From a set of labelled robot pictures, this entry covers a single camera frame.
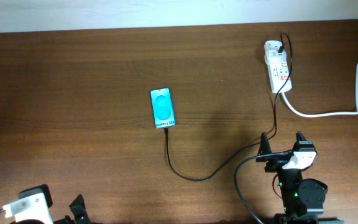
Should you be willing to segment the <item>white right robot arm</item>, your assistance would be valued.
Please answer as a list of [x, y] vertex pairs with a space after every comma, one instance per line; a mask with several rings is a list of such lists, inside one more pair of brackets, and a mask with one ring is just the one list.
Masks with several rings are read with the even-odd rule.
[[316, 179], [304, 179], [302, 172], [313, 165], [315, 146], [301, 132], [296, 133], [292, 149], [273, 153], [265, 133], [261, 134], [257, 162], [264, 162], [265, 171], [276, 173], [279, 180], [284, 213], [277, 213], [274, 223], [344, 223], [337, 218], [322, 218], [328, 186]]

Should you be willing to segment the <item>blue screen smartphone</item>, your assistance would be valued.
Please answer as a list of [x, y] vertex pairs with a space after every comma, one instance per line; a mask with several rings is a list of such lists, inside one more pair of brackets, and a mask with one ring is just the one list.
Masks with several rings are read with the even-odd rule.
[[175, 126], [175, 114], [169, 88], [150, 91], [154, 123], [157, 129]]

